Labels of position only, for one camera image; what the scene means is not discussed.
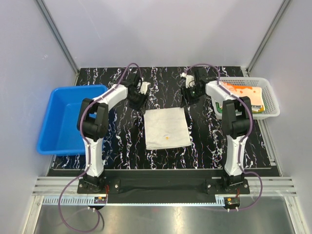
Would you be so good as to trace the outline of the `green microfiber towel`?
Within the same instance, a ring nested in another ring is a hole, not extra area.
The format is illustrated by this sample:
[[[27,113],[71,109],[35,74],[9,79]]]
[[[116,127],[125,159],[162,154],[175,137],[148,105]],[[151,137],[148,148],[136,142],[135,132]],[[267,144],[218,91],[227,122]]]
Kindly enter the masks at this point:
[[[215,101],[214,99],[212,99],[212,102],[213,102],[213,104],[215,104],[217,112],[221,114],[223,112],[222,106],[217,101]]]

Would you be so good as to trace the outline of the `grey white towel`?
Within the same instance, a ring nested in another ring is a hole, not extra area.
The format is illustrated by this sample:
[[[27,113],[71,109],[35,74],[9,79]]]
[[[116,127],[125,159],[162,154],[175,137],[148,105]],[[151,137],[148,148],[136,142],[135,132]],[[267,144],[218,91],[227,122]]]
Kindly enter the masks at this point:
[[[147,150],[191,145],[184,109],[180,107],[147,110],[144,114],[144,130]]]

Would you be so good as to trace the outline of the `cream orange patterned towel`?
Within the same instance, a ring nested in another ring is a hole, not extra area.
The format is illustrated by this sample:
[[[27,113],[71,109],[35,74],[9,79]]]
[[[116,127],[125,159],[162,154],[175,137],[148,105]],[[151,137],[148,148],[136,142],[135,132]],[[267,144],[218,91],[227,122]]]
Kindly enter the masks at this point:
[[[247,96],[253,106],[264,105],[261,87],[233,85],[226,82],[222,82],[221,84],[237,97]]]

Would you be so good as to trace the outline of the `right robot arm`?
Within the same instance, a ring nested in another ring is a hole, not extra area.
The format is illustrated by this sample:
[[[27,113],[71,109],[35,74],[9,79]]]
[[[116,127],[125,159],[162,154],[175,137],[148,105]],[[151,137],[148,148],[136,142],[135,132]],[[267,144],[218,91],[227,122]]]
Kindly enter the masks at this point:
[[[187,72],[180,76],[185,80],[180,89],[181,107],[198,103],[202,96],[222,102],[221,130],[227,137],[227,156],[221,187],[226,193],[233,193],[244,183],[244,150],[253,128],[251,100],[235,95],[220,78],[208,78],[205,69],[197,69],[193,76]]]

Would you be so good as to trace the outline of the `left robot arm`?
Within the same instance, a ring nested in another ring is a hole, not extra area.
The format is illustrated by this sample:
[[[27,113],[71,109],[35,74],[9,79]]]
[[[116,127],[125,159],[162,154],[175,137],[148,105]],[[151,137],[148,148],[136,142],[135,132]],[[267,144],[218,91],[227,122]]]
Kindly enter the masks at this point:
[[[114,84],[105,93],[82,101],[77,121],[86,156],[82,181],[94,193],[100,193],[105,188],[102,145],[109,127],[110,110],[121,101],[128,100],[130,108],[144,113],[150,85],[139,74],[131,73],[126,80]]]

